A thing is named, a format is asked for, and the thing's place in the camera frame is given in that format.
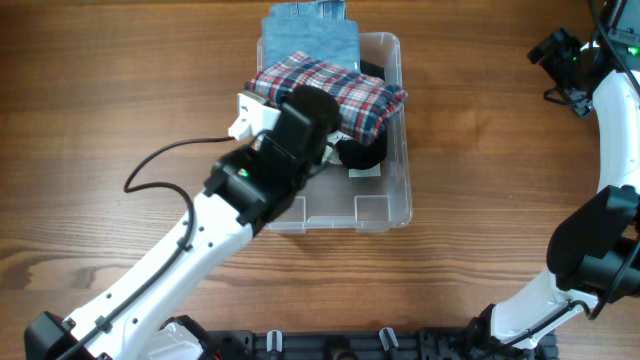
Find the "black garment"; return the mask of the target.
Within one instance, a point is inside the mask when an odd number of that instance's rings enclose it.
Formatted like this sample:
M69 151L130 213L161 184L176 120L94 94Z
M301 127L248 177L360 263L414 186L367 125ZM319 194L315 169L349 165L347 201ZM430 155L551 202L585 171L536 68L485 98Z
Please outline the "black garment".
M399 105L404 90L383 78L333 66L330 90L342 115L340 131L352 137L337 146L342 164L349 169L374 167L387 156L386 126Z

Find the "red plaid shirt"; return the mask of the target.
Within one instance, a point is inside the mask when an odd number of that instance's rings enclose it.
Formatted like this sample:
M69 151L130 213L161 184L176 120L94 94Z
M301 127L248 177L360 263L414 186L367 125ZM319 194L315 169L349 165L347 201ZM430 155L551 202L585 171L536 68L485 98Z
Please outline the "red plaid shirt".
M330 94L342 116L339 131L364 145L372 143L386 129L408 98L400 85L316 60L303 51L258 72L245 88L279 105L285 95L303 85Z

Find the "blue denim jeans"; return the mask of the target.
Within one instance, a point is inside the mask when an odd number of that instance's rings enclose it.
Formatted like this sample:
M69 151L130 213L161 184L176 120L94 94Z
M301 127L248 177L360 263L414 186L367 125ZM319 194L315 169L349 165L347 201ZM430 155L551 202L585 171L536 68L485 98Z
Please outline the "blue denim jeans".
M348 19L345 1L278 3L261 27L264 67L302 51L314 60L360 70L358 24Z

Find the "white printed t-shirt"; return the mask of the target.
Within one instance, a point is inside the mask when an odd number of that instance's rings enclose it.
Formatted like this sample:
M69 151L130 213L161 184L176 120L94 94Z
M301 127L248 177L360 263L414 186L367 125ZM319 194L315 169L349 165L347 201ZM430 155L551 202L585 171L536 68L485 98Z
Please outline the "white printed t-shirt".
M322 163L328 162L331 165L341 165L337 144L340 141L350 141L352 137L340 131L335 131L328 135L325 150L322 156Z

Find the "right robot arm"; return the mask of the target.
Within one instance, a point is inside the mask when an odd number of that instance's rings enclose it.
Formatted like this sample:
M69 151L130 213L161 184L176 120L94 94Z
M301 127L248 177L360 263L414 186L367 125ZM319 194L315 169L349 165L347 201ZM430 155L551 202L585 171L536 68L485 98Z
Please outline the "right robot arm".
M639 4L589 5L594 30L581 43L564 29L528 54L553 79L546 101L595 114L596 195L553 232L546 266L516 295L473 318L451 347L464 359L548 359L552 332L572 317L639 294Z

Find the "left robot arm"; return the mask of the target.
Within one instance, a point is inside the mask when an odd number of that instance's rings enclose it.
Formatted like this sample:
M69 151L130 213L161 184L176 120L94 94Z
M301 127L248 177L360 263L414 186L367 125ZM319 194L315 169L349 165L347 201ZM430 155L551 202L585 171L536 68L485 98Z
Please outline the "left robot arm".
M221 157L181 220L103 294L65 318L39 315L24 332L29 359L169 359L214 355L188 325L162 323L215 267L246 246L294 202L321 170L328 136L341 122L327 92L298 86L277 107L238 95L228 130L242 146Z

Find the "clear plastic storage bin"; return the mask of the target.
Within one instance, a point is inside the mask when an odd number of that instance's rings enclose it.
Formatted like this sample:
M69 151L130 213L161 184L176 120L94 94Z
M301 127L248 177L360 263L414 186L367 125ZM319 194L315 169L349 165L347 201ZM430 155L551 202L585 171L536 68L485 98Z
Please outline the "clear plastic storage bin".
M349 169L328 166L266 228L303 234L311 229L339 228L386 232L407 225L413 210L403 111L387 126L387 157L379 165L381 175L367 178L350 178Z

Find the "white label in bin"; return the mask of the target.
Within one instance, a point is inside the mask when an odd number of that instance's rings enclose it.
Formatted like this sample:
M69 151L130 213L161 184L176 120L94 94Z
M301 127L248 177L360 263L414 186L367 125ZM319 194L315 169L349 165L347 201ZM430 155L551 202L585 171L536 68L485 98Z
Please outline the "white label in bin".
M376 166L365 170L350 169L348 173L350 178L379 177L381 175L381 168L380 165L377 164Z

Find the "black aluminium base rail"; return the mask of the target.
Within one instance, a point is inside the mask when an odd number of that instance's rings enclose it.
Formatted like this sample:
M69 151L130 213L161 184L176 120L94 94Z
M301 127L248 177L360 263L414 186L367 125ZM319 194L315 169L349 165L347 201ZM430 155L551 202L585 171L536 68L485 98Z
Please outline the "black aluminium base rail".
M211 331L220 359L533 359L559 360L557 337L550 333L529 350L462 348L459 328L424 328L419 331L385 329L370 332L266 333Z

